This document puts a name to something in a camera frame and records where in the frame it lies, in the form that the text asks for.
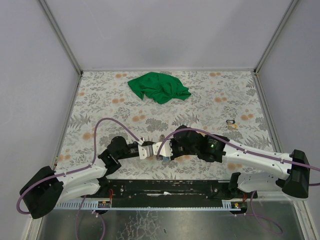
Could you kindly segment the metal key organizer blue handle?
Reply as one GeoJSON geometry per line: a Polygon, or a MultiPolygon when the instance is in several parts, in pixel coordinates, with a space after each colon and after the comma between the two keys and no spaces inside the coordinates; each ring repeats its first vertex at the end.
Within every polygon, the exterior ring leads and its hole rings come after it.
{"type": "Polygon", "coordinates": [[[158,158],[157,158],[158,161],[162,161],[162,162],[165,162],[165,163],[168,163],[171,161],[171,157],[170,156],[162,156],[160,155],[158,158]]]}

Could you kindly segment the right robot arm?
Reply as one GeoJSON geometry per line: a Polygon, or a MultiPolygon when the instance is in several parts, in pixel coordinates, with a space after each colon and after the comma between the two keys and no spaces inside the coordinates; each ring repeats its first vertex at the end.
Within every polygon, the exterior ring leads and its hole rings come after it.
{"type": "Polygon", "coordinates": [[[172,157],[195,155],[208,163],[239,164],[258,170],[256,174],[232,174],[230,185],[242,192],[276,191],[306,199],[309,196],[310,169],[306,154],[295,149],[292,153],[269,152],[230,140],[221,135],[200,134],[182,125],[170,139],[172,157]]]}

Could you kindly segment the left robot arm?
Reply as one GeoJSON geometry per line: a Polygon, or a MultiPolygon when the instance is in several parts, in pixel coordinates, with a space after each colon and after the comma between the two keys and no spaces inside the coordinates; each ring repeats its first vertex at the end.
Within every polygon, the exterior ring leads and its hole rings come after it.
{"type": "Polygon", "coordinates": [[[50,166],[42,167],[19,192],[27,211],[20,209],[19,202],[17,210],[39,219],[50,213],[58,203],[96,194],[105,185],[104,178],[122,166],[119,160],[139,156],[138,145],[141,143],[138,140],[128,144],[124,137],[116,136],[94,163],[72,167],[65,172],[54,171],[50,166]]]}

